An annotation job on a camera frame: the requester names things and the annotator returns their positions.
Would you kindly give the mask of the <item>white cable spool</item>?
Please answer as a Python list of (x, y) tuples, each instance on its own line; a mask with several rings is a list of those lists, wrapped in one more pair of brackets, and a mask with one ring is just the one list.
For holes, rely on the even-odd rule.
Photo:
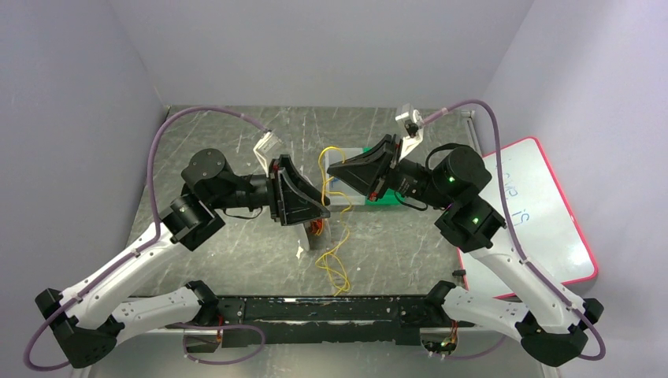
[(298, 224), (293, 229), (297, 236), (295, 256), (298, 260), (310, 252), (329, 248), (332, 242), (332, 232), (328, 220)]

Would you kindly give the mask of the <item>pink framed whiteboard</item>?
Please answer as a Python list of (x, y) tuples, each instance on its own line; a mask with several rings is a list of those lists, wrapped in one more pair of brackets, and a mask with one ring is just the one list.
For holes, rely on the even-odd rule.
[(498, 186), (495, 154), (483, 156), (492, 181), (481, 197), (510, 219), (525, 253), (555, 279), (587, 296), (599, 266), (538, 139), (527, 137), (501, 150), (504, 186)]

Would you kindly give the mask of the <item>green plastic bin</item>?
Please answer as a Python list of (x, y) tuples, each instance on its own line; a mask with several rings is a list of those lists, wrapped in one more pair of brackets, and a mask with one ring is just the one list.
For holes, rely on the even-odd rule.
[(384, 198), (384, 201), (369, 201), (366, 198), (367, 202), (369, 204), (374, 204), (374, 205), (398, 205), (401, 198), (395, 197), (393, 194), (390, 194), (388, 197)]

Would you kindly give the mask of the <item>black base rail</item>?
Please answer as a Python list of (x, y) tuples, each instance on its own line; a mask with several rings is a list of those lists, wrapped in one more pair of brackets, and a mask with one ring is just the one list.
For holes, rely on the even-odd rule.
[(221, 296), (223, 347), (272, 344), (374, 343), (418, 346), (429, 333), (448, 334), (455, 322), (421, 295), (343, 297)]

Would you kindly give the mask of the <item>clear white plastic bin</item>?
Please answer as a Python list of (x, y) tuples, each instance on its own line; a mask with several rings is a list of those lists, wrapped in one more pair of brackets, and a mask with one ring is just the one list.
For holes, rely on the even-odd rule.
[[(327, 169), (342, 160), (348, 161), (365, 151), (362, 147), (337, 147), (331, 150), (326, 150), (320, 159), (322, 168), (324, 169), (324, 178), (329, 180), (332, 176), (327, 173)], [(325, 196), (330, 199), (331, 206), (363, 206), (366, 203), (366, 197), (359, 194), (357, 191), (346, 185), (343, 181), (337, 178), (332, 178), (325, 185)]]

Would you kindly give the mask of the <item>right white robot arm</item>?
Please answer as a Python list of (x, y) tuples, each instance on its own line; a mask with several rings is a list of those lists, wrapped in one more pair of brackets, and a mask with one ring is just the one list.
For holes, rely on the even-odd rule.
[(448, 281), (438, 282), (425, 304), (431, 318), (468, 322), (519, 342), (544, 365), (559, 367), (582, 358), (603, 305), (557, 283), (522, 250), (510, 222), (481, 197), (491, 181), (482, 157), (470, 146), (442, 145), (434, 167), (402, 157), (403, 142), (386, 135), (363, 154), (345, 157), (327, 173), (370, 201), (387, 191), (411, 199), (420, 211), (438, 209), (440, 234), (500, 278), (518, 303), (475, 295)]

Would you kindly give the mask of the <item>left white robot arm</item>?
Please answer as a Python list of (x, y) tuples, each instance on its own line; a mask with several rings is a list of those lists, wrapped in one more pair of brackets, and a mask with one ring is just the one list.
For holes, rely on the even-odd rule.
[(78, 284), (62, 291), (48, 288), (36, 297), (67, 365), (93, 365), (118, 344), (166, 325), (222, 325), (218, 298), (200, 280), (139, 301), (129, 296), (172, 259), (196, 250), (220, 231), (229, 209), (268, 209), (283, 226), (330, 215), (329, 198), (286, 154), (271, 160), (263, 174), (239, 176), (219, 150), (200, 150), (181, 176), (180, 196), (134, 243)]

